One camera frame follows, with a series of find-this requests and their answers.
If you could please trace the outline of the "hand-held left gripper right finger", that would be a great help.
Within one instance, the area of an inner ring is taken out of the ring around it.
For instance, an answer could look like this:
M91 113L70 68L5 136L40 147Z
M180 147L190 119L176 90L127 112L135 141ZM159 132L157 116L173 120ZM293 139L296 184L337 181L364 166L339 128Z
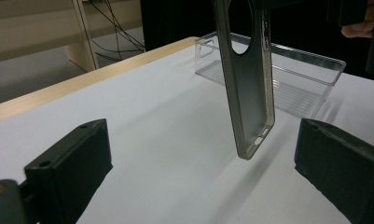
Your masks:
M374 146L332 124L303 119L294 162L352 224L374 224Z

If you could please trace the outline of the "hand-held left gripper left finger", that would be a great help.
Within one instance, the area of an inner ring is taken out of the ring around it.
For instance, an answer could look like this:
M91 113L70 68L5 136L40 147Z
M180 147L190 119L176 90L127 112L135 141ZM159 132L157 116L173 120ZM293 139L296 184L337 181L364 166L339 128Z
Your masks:
M40 224L76 224L113 168L105 119L84 123L24 167Z

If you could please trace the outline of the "clear plastic tray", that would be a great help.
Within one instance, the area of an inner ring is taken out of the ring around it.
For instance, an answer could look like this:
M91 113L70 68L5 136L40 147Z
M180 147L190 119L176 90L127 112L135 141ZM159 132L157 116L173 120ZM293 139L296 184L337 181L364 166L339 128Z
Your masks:
M297 118L315 118L336 85L346 63L300 49L272 44L275 106ZM225 84L216 33L195 41L195 73Z

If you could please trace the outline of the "grey translucent phone case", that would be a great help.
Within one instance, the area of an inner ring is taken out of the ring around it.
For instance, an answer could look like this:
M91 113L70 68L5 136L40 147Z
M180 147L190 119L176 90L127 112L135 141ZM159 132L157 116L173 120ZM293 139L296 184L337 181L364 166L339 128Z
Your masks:
M237 154L249 160L275 122L270 12L260 7L260 0L246 0L252 32L246 50L239 53L232 47L231 1L213 0L215 25Z

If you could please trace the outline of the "wooden table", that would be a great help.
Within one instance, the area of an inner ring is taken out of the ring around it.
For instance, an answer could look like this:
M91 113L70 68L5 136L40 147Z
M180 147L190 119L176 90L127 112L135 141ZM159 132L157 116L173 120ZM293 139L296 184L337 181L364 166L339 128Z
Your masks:
M87 88L88 86L109 79L110 77L120 75L147 63L153 63L163 57L167 57L180 50L187 49L193 46L197 39L198 38L196 36L187 37L164 47L133 56L119 63L108 65L92 72L88 72L84 75L73 77L55 85L46 87L42 90L34 91L21 97L1 103L0 122L28 112L41 105L55 101L75 91Z

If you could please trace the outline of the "white sheet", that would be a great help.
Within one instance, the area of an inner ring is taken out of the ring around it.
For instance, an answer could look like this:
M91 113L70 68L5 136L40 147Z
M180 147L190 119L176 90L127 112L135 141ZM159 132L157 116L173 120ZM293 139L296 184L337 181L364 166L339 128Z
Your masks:
M194 45L1 121L0 179L106 119L113 168L80 224L348 224L295 169L298 119L278 112L240 159L225 90L193 63Z

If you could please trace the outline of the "pale wooden shelf unit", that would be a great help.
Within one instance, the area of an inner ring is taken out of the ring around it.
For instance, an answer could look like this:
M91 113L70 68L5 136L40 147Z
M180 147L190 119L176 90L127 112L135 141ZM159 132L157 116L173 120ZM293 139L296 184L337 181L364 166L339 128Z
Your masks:
M92 39L140 27L140 0L0 0L0 62L64 47L89 72L99 67Z

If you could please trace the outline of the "black curtain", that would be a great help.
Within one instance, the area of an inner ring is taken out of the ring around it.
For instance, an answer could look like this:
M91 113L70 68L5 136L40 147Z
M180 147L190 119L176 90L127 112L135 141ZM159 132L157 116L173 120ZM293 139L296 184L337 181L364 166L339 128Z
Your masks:
M369 38L347 38L326 19L327 0L303 0L275 8L271 41L346 62L345 72L374 80L366 71ZM190 36L215 30L212 0L141 0L145 48L156 49Z

